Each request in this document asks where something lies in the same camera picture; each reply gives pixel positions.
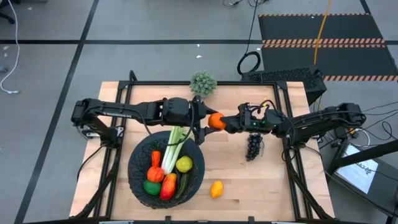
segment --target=woven bowl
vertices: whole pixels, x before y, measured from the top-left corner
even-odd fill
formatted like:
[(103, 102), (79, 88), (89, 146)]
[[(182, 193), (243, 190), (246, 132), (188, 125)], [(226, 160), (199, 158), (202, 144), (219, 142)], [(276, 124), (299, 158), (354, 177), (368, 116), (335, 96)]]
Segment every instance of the woven bowl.
[(178, 159), (182, 156), (188, 156), (192, 159), (193, 167), (188, 171), (188, 187), (184, 194), (176, 199), (174, 196), (170, 200), (161, 200), (159, 195), (149, 195), (144, 190), (144, 181), (147, 179), (148, 169), (152, 165), (152, 151), (154, 145), (158, 145), (159, 150), (162, 154), (161, 160), (163, 160), (164, 153), (166, 151), (167, 141), (169, 140), (170, 131), (161, 131), (154, 133), (142, 140), (135, 150), (132, 152), (129, 165), (128, 165), (128, 177), (130, 189), (136, 198), (145, 206), (150, 208), (171, 208), (181, 203), (190, 200), (194, 194), (198, 191), (205, 174), (205, 160), (200, 148), (195, 144), (192, 139), (185, 141), (181, 148)]

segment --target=bunch of grapes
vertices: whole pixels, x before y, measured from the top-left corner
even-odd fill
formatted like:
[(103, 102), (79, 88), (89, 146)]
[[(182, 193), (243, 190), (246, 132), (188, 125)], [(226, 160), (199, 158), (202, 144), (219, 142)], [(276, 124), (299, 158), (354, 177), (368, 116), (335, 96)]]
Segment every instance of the bunch of grapes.
[(248, 153), (246, 154), (246, 160), (252, 161), (260, 153), (260, 144), (262, 137), (260, 134), (250, 134), (248, 138)]

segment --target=yellow plastic vegetable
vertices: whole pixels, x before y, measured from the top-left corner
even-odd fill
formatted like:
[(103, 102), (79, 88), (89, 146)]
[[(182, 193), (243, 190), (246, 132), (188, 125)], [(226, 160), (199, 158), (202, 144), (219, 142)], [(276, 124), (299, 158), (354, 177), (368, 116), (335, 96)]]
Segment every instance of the yellow plastic vegetable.
[(210, 195), (213, 198), (218, 198), (224, 192), (224, 185), (221, 181), (216, 180), (214, 184), (211, 186)]
[(181, 173), (186, 173), (192, 168), (192, 160), (188, 156), (183, 156), (177, 161), (175, 166)]

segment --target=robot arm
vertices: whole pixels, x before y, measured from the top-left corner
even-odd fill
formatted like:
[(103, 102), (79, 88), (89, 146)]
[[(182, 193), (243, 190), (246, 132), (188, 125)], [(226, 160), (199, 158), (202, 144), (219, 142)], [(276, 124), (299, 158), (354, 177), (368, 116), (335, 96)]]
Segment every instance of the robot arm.
[[(261, 119), (253, 112), (260, 112), (262, 106), (251, 106), (243, 103), (238, 106), (238, 114), (225, 116), (221, 121), (226, 124), (225, 131), (230, 134), (272, 133), (278, 138), (289, 137), (292, 147), (302, 147), (310, 137), (325, 133), (339, 126), (358, 128), (366, 120), (358, 105), (343, 103), (339, 106), (305, 114), (294, 118), (286, 117), (282, 112), (266, 108)], [(101, 143), (108, 147), (118, 145), (118, 132), (113, 127), (107, 127), (99, 115), (131, 118), (146, 126), (168, 125), (191, 127), (195, 135), (196, 144), (201, 144), (207, 134), (220, 131), (215, 128), (201, 128), (200, 121), (208, 114), (217, 111), (207, 107), (200, 96), (192, 101), (183, 98), (162, 99), (153, 102), (142, 102), (137, 105), (123, 103), (109, 103), (95, 99), (77, 101), (71, 121), (75, 126), (87, 126), (98, 133)]]

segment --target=wooden table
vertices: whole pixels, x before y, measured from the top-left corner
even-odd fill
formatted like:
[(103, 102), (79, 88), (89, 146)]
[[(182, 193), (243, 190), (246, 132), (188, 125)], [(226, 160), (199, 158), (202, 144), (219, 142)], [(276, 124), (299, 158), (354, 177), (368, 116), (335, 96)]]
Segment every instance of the wooden table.
[[(103, 101), (115, 101), (117, 86), (118, 82), (103, 82), (98, 98)], [(283, 93), (279, 91), (285, 112)], [(288, 83), (288, 91), (294, 116), (309, 113), (302, 83)], [(193, 98), (188, 86), (184, 85), (137, 85), (132, 88), (130, 104), (176, 96), (189, 100)], [(271, 86), (218, 86), (215, 93), (204, 101), (210, 108), (229, 116), (238, 112), (239, 104), (250, 102), (255, 105), (264, 98), (275, 102)], [(110, 117), (101, 117), (101, 120), (107, 125), (111, 123)], [(150, 129), (156, 132), (170, 130), (171, 127), (154, 126)], [(164, 220), (165, 216), (169, 215), (172, 220), (245, 221), (248, 216), (254, 216), (256, 221), (294, 221), (288, 175), (285, 162), (281, 159), (281, 139), (271, 134), (265, 135), (264, 155), (246, 162), (248, 133), (220, 132), (207, 136), (200, 146), (205, 157), (206, 169), (199, 191), (184, 204), (170, 209), (153, 210), (135, 198), (127, 177), (130, 155), (135, 146), (147, 136), (147, 132), (143, 125), (129, 119), (124, 134), (111, 217), (113, 220)], [(88, 141), (84, 159), (98, 148), (99, 143), (98, 138)], [(310, 140), (307, 145), (318, 149), (315, 140)], [(334, 216), (320, 156), (307, 149), (302, 149), (301, 153), (309, 191), (325, 211)], [(104, 150), (92, 158), (81, 171), (70, 215), (80, 212), (97, 190), (103, 159)], [(218, 199), (210, 197), (210, 187), (215, 180), (224, 183), (224, 194)], [(297, 192), (301, 214), (304, 217), (302, 194), (298, 188)], [(103, 195), (100, 214), (104, 214), (107, 198), (108, 191)]]

